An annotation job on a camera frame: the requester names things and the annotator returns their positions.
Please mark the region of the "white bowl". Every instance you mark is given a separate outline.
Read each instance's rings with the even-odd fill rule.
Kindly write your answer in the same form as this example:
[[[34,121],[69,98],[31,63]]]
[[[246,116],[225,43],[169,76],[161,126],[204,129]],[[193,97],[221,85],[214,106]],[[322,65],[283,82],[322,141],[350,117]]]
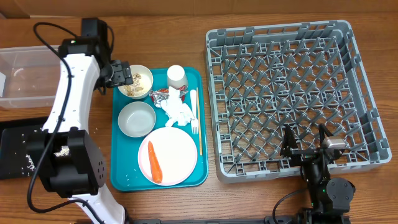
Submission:
[[[141,99],[145,98],[152,89],[153,82],[154,82],[152,72],[147,67],[145,67],[143,65],[131,65],[130,69],[131,69],[132,75],[134,75],[135,73],[138,73],[141,75],[140,84],[141,84],[141,87],[144,88],[142,91],[142,95],[141,96],[127,96],[124,86],[119,86],[118,90],[123,95],[130,97],[133,100],[141,100]]]

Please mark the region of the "grey bowl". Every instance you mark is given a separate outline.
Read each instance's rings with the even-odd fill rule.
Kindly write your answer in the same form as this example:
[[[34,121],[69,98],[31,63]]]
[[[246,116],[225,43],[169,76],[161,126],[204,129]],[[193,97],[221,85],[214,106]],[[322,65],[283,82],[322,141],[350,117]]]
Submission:
[[[156,122],[154,109],[147,103],[136,101],[126,105],[119,113],[118,126],[123,134],[140,138],[149,134]]]

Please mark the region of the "nut shells pile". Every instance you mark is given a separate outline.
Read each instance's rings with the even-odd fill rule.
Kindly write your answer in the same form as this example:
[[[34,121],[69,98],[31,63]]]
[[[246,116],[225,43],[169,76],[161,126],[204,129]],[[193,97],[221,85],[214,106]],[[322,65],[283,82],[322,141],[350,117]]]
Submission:
[[[140,80],[141,80],[141,75],[138,73],[135,73],[132,76],[133,84],[131,85],[125,85],[124,89],[126,91],[127,96],[141,96],[143,87],[141,87]]]

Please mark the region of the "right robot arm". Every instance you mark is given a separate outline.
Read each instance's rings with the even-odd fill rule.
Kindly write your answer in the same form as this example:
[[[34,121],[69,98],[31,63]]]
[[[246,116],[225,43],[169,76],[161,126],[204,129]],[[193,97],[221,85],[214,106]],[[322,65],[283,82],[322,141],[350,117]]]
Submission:
[[[318,126],[320,146],[316,149],[300,150],[293,131],[285,125],[284,140],[280,155],[287,157],[290,164],[300,168],[300,175],[307,183],[305,189],[296,190],[282,197],[274,206],[272,219],[276,217],[276,208],[287,198],[308,191],[310,208],[301,208],[286,223],[349,223],[345,214],[350,210],[350,203],[356,191],[355,186],[344,178],[332,178],[328,164],[339,159],[346,150],[343,139],[334,136],[324,124]]]

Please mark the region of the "orange carrot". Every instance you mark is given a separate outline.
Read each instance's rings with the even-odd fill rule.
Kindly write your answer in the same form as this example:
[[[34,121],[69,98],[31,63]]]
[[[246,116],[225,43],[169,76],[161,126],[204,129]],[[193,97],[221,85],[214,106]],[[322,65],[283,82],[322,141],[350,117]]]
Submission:
[[[162,170],[160,168],[160,164],[158,162],[153,143],[151,141],[148,142],[148,155],[150,162],[150,169],[152,174],[152,179],[155,183],[159,184],[162,182],[163,175]]]

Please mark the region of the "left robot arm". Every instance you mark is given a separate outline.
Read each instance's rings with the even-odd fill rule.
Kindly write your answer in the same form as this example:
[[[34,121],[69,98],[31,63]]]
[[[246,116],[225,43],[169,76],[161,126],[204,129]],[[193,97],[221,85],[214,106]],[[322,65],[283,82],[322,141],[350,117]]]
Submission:
[[[36,179],[44,189],[76,203],[93,223],[131,223],[127,210],[117,203],[106,186],[106,163],[101,149],[88,132],[92,95],[131,83],[126,63],[112,61],[105,37],[65,39],[58,48],[60,80],[51,113],[41,132],[29,136],[27,152],[35,171],[27,201],[31,210],[47,213],[32,203]]]

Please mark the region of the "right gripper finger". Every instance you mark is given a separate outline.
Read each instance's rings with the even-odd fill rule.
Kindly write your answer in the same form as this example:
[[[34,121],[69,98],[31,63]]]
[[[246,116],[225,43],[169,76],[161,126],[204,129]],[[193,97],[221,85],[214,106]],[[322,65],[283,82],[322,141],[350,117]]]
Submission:
[[[284,125],[284,139],[282,141],[282,148],[280,155],[282,157],[290,157],[292,151],[298,149],[298,145],[291,127],[288,124]]]
[[[330,137],[333,137],[333,134],[324,124],[319,124],[318,130],[319,130],[320,145],[330,146],[331,145]]]

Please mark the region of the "white rice pile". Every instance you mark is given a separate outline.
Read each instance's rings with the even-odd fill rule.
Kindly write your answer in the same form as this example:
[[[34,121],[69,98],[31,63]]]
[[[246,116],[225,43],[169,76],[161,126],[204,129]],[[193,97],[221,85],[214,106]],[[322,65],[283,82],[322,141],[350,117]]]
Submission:
[[[50,142],[52,136],[53,134],[47,132],[35,132],[25,140],[24,146],[28,161],[39,175],[55,176],[59,163],[70,157],[66,133],[56,134],[53,141]]]

